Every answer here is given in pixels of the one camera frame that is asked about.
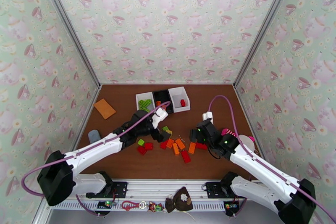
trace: pink cable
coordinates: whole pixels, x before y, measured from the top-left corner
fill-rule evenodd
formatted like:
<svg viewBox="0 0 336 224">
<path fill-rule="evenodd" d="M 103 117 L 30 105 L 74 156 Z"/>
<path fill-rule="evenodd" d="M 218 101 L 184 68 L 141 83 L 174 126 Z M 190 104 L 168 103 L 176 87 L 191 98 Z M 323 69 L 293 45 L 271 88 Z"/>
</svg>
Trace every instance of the pink cable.
<svg viewBox="0 0 336 224">
<path fill-rule="evenodd" d="M 241 147 L 244 149 L 244 151 L 246 152 L 246 154 L 248 154 L 250 157 L 252 157 L 253 155 L 246 149 L 246 147 L 244 146 L 242 140 L 240 140 L 239 138 L 239 134 L 238 134 L 238 131 L 237 131 L 237 127 L 236 127 L 236 121 L 234 119 L 234 112 L 233 112 L 233 108 L 232 108 L 232 105 L 231 105 L 231 102 L 229 101 L 229 99 L 224 96 L 224 95 L 217 95 L 215 96 L 211 102 L 210 102 L 210 105 L 209 105 L 209 108 L 208 108 L 208 111 L 211 110 L 211 106 L 214 102 L 215 99 L 217 98 L 224 98 L 227 102 L 228 102 L 228 105 L 230 107 L 230 112 L 231 112 L 231 118 L 232 118 L 232 123 L 234 125 L 234 131 L 237 135 L 237 139 L 239 141 L 239 144 L 241 145 Z M 275 174 L 277 177 L 279 177 L 281 180 L 283 180 L 284 182 L 287 181 L 287 179 L 283 176 L 281 176 L 280 174 L 278 174 L 276 171 L 274 171 L 273 169 L 271 169 L 270 167 L 268 167 L 267 165 L 265 165 L 263 162 L 261 162 L 259 159 L 256 159 L 255 161 L 257 161 L 259 164 L 261 164 L 263 167 L 265 167 L 267 170 L 269 170 L 270 172 L 272 172 L 273 174 Z M 309 194 L 307 194 L 305 191 L 303 191 L 302 189 L 300 189 L 298 186 L 296 186 L 295 184 L 293 183 L 290 183 L 289 185 L 291 185 L 294 189 L 296 189 L 297 191 L 299 191 L 300 193 L 302 193 L 303 195 L 305 195 L 309 200 L 311 200 L 313 203 L 315 203 L 318 207 L 320 207 L 330 218 L 331 220 L 336 224 L 336 218 L 334 218 L 331 213 L 325 209 L 323 207 L 322 204 L 320 204 L 315 198 L 313 198 L 312 196 L 310 196 Z"/>
<path fill-rule="evenodd" d="M 170 105 L 170 101 L 164 102 L 164 103 L 160 104 L 159 106 L 155 107 L 151 112 L 147 113 L 147 114 L 144 115 L 141 119 L 139 119 L 134 125 L 132 125 L 131 127 L 127 128 L 127 129 L 126 129 L 124 132 L 122 132 L 121 134 L 119 134 L 119 135 L 117 135 L 117 136 L 115 136 L 115 137 L 113 137 L 113 138 L 110 138 L 110 139 L 106 140 L 106 142 L 113 141 L 113 140 L 115 140 L 116 138 L 119 138 L 119 137 L 123 136 L 124 134 L 126 134 L 127 132 L 129 132 L 131 129 L 133 129 L 135 126 L 137 126 L 141 121 L 143 121 L 145 118 L 147 118 L 149 115 L 151 115 L 151 114 L 154 113 L 157 109 L 161 108 L 161 107 L 164 106 L 164 105 L 165 105 L 166 107 L 168 107 L 168 106 Z M 102 144 L 103 144 L 103 142 L 98 143 L 98 144 L 96 144 L 96 145 L 94 145 L 94 146 L 92 146 L 92 147 L 89 147 L 88 149 L 85 149 L 85 150 L 83 150 L 83 151 L 81 151 L 81 152 L 78 152 L 78 153 L 76 154 L 76 156 L 79 156 L 79 155 L 81 155 L 81 154 L 83 154 L 83 153 L 85 153 L 85 152 L 87 152 L 87 151 L 89 151 L 89 150 L 91 150 L 91 149 L 93 149 L 93 148 L 96 148 L 96 147 L 98 147 L 98 146 L 100 146 L 100 145 L 102 145 Z M 29 188 L 26 186 L 26 178 L 27 178 L 29 175 L 31 175 L 32 173 L 34 173 L 34 172 L 36 172 L 36 171 L 38 171 L 38 170 L 41 170 L 41 169 L 43 169 L 43 168 L 45 168 L 45 167 L 49 167 L 49 166 L 52 166 L 52 165 L 56 165 L 56 164 L 58 164 L 58 163 L 62 163 L 62 162 L 64 162 L 64 161 L 67 161 L 67 160 L 72 159 L 72 158 L 74 158 L 74 156 L 69 156 L 69 157 L 66 157 L 66 158 L 63 158 L 63 159 L 60 159 L 60 160 L 51 162 L 51 163 L 44 164 L 43 166 L 39 166 L 39 167 L 37 167 L 37 168 L 34 168 L 34 169 L 30 170 L 29 172 L 27 172 L 27 173 L 22 177 L 22 179 L 21 179 L 21 186 L 22 186 L 23 189 L 24 189 L 25 191 L 27 191 L 29 194 L 32 194 L 32 195 L 35 195 L 35 196 L 44 197 L 44 194 L 35 192 L 35 191 L 29 189 Z"/>
</svg>

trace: red lego brick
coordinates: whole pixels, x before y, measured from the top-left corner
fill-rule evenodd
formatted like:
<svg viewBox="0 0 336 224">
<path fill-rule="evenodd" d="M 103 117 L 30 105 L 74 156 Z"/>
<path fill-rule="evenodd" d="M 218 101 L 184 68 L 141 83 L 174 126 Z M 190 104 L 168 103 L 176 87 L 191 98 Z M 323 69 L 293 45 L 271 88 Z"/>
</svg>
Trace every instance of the red lego brick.
<svg viewBox="0 0 336 224">
<path fill-rule="evenodd" d="M 160 148 L 162 148 L 163 150 L 165 150 L 165 149 L 167 148 L 167 143 L 168 143 L 168 140 L 162 142 L 162 143 L 160 144 Z"/>
<path fill-rule="evenodd" d="M 144 155 L 147 152 L 147 150 L 143 146 L 139 146 L 137 150 L 141 155 Z"/>
<path fill-rule="evenodd" d="M 153 149 L 153 143 L 147 142 L 144 144 L 145 150 L 152 150 Z"/>
<path fill-rule="evenodd" d="M 188 154 L 188 151 L 186 151 L 186 150 L 181 151 L 181 155 L 182 155 L 185 163 L 189 163 L 191 161 L 191 159 L 189 157 L 189 154 Z"/>
<path fill-rule="evenodd" d="M 196 148 L 200 149 L 200 150 L 207 150 L 207 146 L 205 144 L 202 143 L 196 143 Z"/>
</svg>

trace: floral wallpaper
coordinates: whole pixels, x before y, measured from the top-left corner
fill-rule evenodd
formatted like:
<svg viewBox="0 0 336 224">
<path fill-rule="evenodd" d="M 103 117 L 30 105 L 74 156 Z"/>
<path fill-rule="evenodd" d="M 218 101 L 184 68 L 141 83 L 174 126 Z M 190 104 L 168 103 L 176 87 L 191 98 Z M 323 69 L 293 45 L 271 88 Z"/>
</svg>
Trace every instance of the floral wallpaper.
<svg viewBox="0 0 336 224">
<path fill-rule="evenodd" d="M 336 212 L 336 0 L 284 0 L 239 94 L 268 161 Z M 317 210 L 311 223 L 331 223 Z"/>
<path fill-rule="evenodd" d="M 95 88 L 49 0 L 0 0 L 0 223 L 31 223 L 21 178 L 69 150 Z"/>
<path fill-rule="evenodd" d="M 232 83 L 272 0 L 62 0 L 101 83 Z"/>
</svg>

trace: green lego brick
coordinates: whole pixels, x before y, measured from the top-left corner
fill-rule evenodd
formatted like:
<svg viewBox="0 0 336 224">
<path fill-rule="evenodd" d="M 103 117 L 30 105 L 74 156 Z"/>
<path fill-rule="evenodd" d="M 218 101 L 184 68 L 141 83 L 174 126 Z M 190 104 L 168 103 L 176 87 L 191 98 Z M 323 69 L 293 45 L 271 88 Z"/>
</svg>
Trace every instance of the green lego brick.
<svg viewBox="0 0 336 224">
<path fill-rule="evenodd" d="M 140 146 L 143 146 L 143 145 L 144 145 L 144 140 L 143 140 L 143 139 L 138 140 L 138 144 L 139 144 Z"/>
</svg>

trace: orange lego brick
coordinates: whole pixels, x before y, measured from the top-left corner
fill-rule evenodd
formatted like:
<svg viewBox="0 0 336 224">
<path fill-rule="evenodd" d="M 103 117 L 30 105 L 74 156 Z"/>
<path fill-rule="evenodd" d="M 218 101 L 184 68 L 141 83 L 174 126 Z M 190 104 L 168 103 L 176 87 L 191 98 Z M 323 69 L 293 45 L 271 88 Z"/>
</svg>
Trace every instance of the orange lego brick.
<svg viewBox="0 0 336 224">
<path fill-rule="evenodd" d="M 194 154 L 194 153 L 195 153 L 195 148 L 196 148 L 196 143 L 191 142 L 190 145 L 189 145 L 189 150 L 188 150 L 188 152 L 189 152 L 190 154 Z"/>
<path fill-rule="evenodd" d="M 113 109 L 112 106 L 109 105 L 105 99 L 101 99 L 100 101 L 96 102 L 93 106 L 97 109 L 97 111 L 99 111 L 99 113 L 102 115 L 104 119 L 108 119 L 114 113 L 116 113 L 115 109 Z"/>
<path fill-rule="evenodd" d="M 181 141 L 181 138 L 178 138 L 177 140 L 175 140 L 175 142 L 177 143 L 180 150 L 182 150 L 186 147 L 186 146 L 184 146 L 183 142 Z"/>
<path fill-rule="evenodd" d="M 171 147 L 173 146 L 173 143 L 174 143 L 173 139 L 168 139 L 167 148 L 171 149 Z"/>
<path fill-rule="evenodd" d="M 175 155 L 179 155 L 180 154 L 180 151 L 178 149 L 178 146 L 176 143 L 173 143 L 173 150 L 174 150 L 174 154 Z"/>
</svg>

